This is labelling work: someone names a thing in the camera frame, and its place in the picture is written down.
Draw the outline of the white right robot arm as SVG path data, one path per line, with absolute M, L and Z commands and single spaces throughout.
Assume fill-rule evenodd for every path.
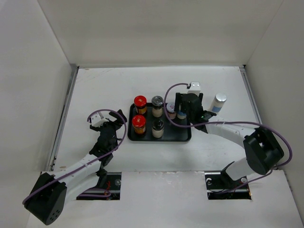
M 269 129 L 261 125 L 251 128 L 227 124 L 215 113 L 203 109 L 202 98 L 203 94 L 176 93 L 176 110 L 186 115 L 193 128 L 227 139 L 245 151 L 244 158 L 221 170 L 218 178 L 225 189 L 250 174 L 266 175 L 283 158 L 284 151 Z

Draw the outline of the black-cap white powder shaker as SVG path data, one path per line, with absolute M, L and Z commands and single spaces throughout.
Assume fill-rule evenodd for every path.
M 154 96 L 151 100 L 152 103 L 152 115 L 156 118 L 161 117 L 163 113 L 163 98 L 159 95 Z

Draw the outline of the white-lid short jar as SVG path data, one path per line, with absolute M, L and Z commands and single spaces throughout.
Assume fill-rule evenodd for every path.
M 174 103 L 167 103 L 166 104 L 166 111 L 168 112 L 168 116 L 171 120 L 175 119 L 176 112 L 175 112 L 175 105 Z

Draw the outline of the red-lid dark chili sauce jar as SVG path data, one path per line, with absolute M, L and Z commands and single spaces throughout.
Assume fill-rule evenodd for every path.
M 138 95 L 133 101 L 137 114 L 144 115 L 147 112 L 147 99 L 143 95 Z

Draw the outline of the red-lid yellow chili oil jar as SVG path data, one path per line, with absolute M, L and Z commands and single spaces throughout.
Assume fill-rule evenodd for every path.
M 143 137 L 146 134 L 146 119 L 143 115 L 135 115 L 132 118 L 132 126 L 137 136 Z

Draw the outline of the blue-label clear bottle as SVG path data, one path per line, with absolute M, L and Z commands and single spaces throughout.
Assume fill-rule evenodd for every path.
M 177 117 L 178 117 L 179 119 L 181 119 L 181 120 L 187 118 L 186 112 L 182 110 L 181 106 L 180 106 L 179 109 L 178 109 Z

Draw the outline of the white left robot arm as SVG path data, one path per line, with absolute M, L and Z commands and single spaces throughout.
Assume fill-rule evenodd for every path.
M 127 118 L 122 110 L 108 112 L 115 118 L 114 121 L 104 119 L 102 110 L 93 112 L 87 119 L 90 129 L 100 133 L 90 152 L 62 171 L 41 174 L 31 193 L 23 200 L 25 209 L 44 225 L 52 224 L 70 201 L 78 198 L 106 199 L 111 196 L 109 188 L 104 188 L 107 179 L 105 166 L 124 140 L 118 138 L 116 132 L 126 126 Z

